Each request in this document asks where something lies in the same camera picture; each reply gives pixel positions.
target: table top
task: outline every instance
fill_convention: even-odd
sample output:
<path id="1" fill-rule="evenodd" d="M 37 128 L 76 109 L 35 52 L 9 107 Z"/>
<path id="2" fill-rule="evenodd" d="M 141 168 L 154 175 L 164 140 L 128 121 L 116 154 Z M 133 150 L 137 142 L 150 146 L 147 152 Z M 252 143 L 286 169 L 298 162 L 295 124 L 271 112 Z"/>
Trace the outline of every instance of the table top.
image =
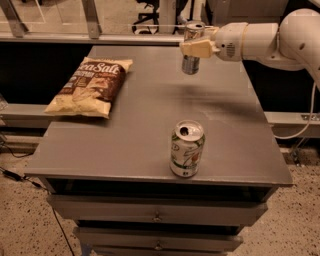
<path id="1" fill-rule="evenodd" d="M 241 62 L 200 60 L 181 71 L 178 47 L 94 46 L 90 57 L 131 58 L 110 119 L 50 124 L 26 175 L 117 181 L 287 186 L 292 178 Z M 169 167 L 171 133 L 181 120 L 202 124 L 198 173 Z"/>

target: chip bag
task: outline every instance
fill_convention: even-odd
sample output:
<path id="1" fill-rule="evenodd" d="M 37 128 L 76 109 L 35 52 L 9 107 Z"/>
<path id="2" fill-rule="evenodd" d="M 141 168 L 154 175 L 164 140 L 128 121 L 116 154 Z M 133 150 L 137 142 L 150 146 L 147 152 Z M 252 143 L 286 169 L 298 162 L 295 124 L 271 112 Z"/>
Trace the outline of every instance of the chip bag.
<path id="1" fill-rule="evenodd" d="M 52 115 L 83 115 L 109 118 L 132 60 L 85 57 L 68 83 L 45 109 Z"/>

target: black cable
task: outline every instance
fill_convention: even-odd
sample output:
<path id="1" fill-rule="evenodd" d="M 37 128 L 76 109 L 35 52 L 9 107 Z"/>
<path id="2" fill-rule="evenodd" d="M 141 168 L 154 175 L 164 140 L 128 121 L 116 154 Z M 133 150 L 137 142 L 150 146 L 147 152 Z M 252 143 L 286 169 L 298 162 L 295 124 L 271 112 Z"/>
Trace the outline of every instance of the black cable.
<path id="1" fill-rule="evenodd" d="M 30 180 L 29 177 L 27 177 L 26 175 L 24 176 L 20 176 L 19 174 L 15 173 L 15 172 L 12 172 L 12 171 L 9 171 L 7 169 L 4 169 L 3 167 L 0 166 L 0 171 L 3 173 L 4 176 L 8 177 L 8 178 L 11 178 L 15 181 L 29 181 L 33 186 L 35 186 L 36 188 L 41 188 L 43 190 L 48 190 L 46 189 L 45 187 L 41 186 L 41 184 L 33 181 L 33 180 Z"/>
<path id="2" fill-rule="evenodd" d="M 56 211 L 55 211 L 52 207 L 51 207 L 51 209 L 52 209 L 53 215 L 54 215 L 54 217 L 55 217 L 55 219 L 56 219 L 56 221 L 57 221 L 57 223 L 58 223 L 58 225 L 59 225 L 59 227 L 60 227 L 60 229 L 61 229 L 61 232 L 62 232 L 62 234 L 63 234 L 63 236 L 64 236 L 64 239 L 66 240 L 66 243 L 67 243 L 67 245 L 68 245 L 68 247 L 69 247 L 69 250 L 70 250 L 72 256 L 75 256 L 75 254 L 74 254 L 74 252 L 73 252 L 73 250 L 72 250 L 72 248 L 71 248 L 70 242 L 69 242 L 69 240 L 68 240 L 68 238 L 67 238 L 67 235 L 66 235 L 66 233 L 64 232 L 64 229 L 62 228 L 62 225 L 61 225 L 61 223 L 60 223 L 60 221 L 59 221 L 59 219 L 58 219 L 58 216 L 57 216 Z"/>
<path id="3" fill-rule="evenodd" d="M 29 182 L 30 182 L 32 185 L 34 185 L 36 188 L 41 188 L 41 189 L 43 189 L 43 190 L 46 190 L 46 191 L 49 193 L 49 190 L 48 190 L 48 189 L 46 189 L 45 187 L 41 186 L 39 183 L 30 180 L 30 178 L 27 177 L 26 175 L 24 175 L 24 176 L 22 177 L 22 176 L 20 176 L 19 174 L 14 173 L 14 172 L 11 172 L 11 171 L 9 171 L 9 170 L 6 170 L 6 169 L 4 169 L 4 168 L 1 167 L 1 166 L 0 166 L 0 171 L 3 173 L 4 176 L 6 176 L 6 177 L 8 177 L 8 178 L 14 179 L 15 181 L 24 181 L 24 180 L 29 181 Z M 62 228 L 62 226 L 61 226 L 61 223 L 60 223 L 60 221 L 59 221 L 59 219 L 58 219 L 58 217 L 57 217 L 57 214 L 56 214 L 56 212 L 55 212 L 55 210 L 54 210 L 53 208 L 52 208 L 52 211 L 53 211 L 53 215 L 54 215 L 54 217 L 55 217 L 55 219 L 56 219 L 56 221 L 57 221 L 57 223 L 58 223 L 58 225 L 59 225 L 59 227 L 60 227 L 60 229 L 61 229 L 61 232 L 62 232 L 62 234 L 63 234 L 63 236 L 64 236 L 64 238 L 65 238 L 65 240 L 66 240 L 66 243 L 67 243 L 67 245 L 68 245 L 68 247 L 69 247 L 69 249 L 70 249 L 70 252 L 71 252 L 72 256 L 75 256 L 75 254 L 74 254 L 74 252 L 73 252 L 73 250 L 72 250 L 72 248 L 71 248 L 71 245 L 70 245 L 70 243 L 69 243 L 69 240 L 68 240 L 68 238 L 67 238 L 67 236 L 66 236 L 66 234 L 65 234 L 65 232 L 64 232 L 64 230 L 63 230 L 63 228 Z"/>

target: aluminum can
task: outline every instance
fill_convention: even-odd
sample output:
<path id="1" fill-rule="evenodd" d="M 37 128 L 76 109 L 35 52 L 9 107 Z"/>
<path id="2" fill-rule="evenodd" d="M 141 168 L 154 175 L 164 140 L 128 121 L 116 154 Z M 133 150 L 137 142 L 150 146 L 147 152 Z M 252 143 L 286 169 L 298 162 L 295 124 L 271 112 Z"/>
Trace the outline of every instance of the aluminum can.
<path id="1" fill-rule="evenodd" d="M 205 142 L 201 124 L 191 120 L 179 122 L 172 132 L 170 168 L 178 176 L 191 177 L 199 168 Z"/>
<path id="2" fill-rule="evenodd" d="M 200 38 L 204 35 L 205 24 L 201 21 L 189 21 L 184 30 L 184 41 Z M 183 56 L 182 71 L 188 75 L 194 75 L 199 70 L 200 58 Z"/>

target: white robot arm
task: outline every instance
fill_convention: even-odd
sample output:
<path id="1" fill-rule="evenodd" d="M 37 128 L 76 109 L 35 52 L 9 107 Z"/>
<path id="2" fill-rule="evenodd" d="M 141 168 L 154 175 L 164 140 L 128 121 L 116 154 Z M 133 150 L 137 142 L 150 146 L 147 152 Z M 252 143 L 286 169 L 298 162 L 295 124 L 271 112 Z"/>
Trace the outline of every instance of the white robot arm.
<path id="1" fill-rule="evenodd" d="M 290 13 L 281 23 L 230 23 L 208 36 L 180 44 L 183 55 L 225 61 L 255 60 L 282 69 L 305 68 L 320 90 L 320 14 L 310 9 Z"/>

